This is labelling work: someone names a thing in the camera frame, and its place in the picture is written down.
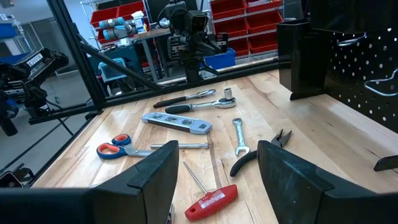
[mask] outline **wire cutters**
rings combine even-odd
[[[283,129],[280,130],[279,133],[272,139],[271,143],[280,148],[283,148],[287,144],[287,141],[290,139],[290,136],[292,135],[293,131],[289,131],[285,136],[283,135],[283,132],[284,132]],[[257,158],[257,150],[247,153],[242,158],[240,158],[234,164],[234,166],[232,166],[229,175],[231,177],[236,176],[236,174],[245,164],[247,164],[248,162],[252,161],[255,158]]]
[[[122,156],[147,157],[152,152],[134,149],[128,134],[120,134],[112,139],[112,144],[104,143],[97,147],[97,154],[102,159],[117,159]]]

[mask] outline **wrench handle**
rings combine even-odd
[[[235,124],[235,128],[236,128],[236,135],[238,136],[238,145],[239,146],[246,145],[244,142],[242,123],[234,123],[234,124]]]
[[[166,108],[165,112],[168,114],[179,114],[189,112],[192,110],[192,105],[175,105]]]
[[[154,105],[154,108],[160,108],[160,107],[163,107],[163,106],[170,106],[170,105],[172,105],[172,104],[174,104],[174,103],[183,102],[183,101],[185,101],[185,100],[187,100],[187,97],[186,97],[186,96],[174,98],[174,99],[171,99],[171,100],[160,101],[160,102],[157,102],[157,103]]]

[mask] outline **blue scissor handle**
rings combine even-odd
[[[127,155],[123,147],[114,146],[108,143],[98,146],[97,154],[102,159],[117,159]]]
[[[131,138],[128,134],[120,134],[112,139],[112,143],[117,146],[127,146],[131,144]]]

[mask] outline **screwdriver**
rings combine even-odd
[[[214,192],[207,192],[189,166],[185,162],[183,163],[200,188],[206,193],[203,198],[199,199],[199,201],[195,202],[185,211],[185,216],[189,220],[195,221],[206,218],[227,206],[238,196],[238,188],[234,184],[220,188]]]

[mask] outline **workbench surface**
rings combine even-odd
[[[222,98],[227,87],[233,90],[238,102],[236,107],[182,114],[210,122],[213,129],[207,135],[188,134],[141,121],[146,113],[164,111],[164,108],[152,107],[160,100],[217,89],[213,96],[187,102],[204,103]],[[183,161],[209,191],[230,184],[238,186],[237,200],[201,223],[277,223],[257,161],[247,164],[236,177],[229,176],[238,160],[234,153],[237,137],[232,119],[240,117],[246,144],[252,151],[257,149],[259,140],[270,141],[282,128],[293,130],[286,150],[375,192],[398,192],[398,170],[373,171],[380,158],[398,154],[398,134],[328,95],[297,101],[289,101],[289,97],[290,91],[279,84],[278,71],[273,71],[107,108],[68,146],[34,187],[89,187],[131,167],[141,159],[122,157],[104,161],[96,154],[99,144],[111,142],[118,134],[129,134],[137,149],[150,149],[151,144],[174,139],[179,143],[209,142],[212,145],[209,150],[180,150],[173,200],[174,223],[189,223],[184,211],[204,196]]]

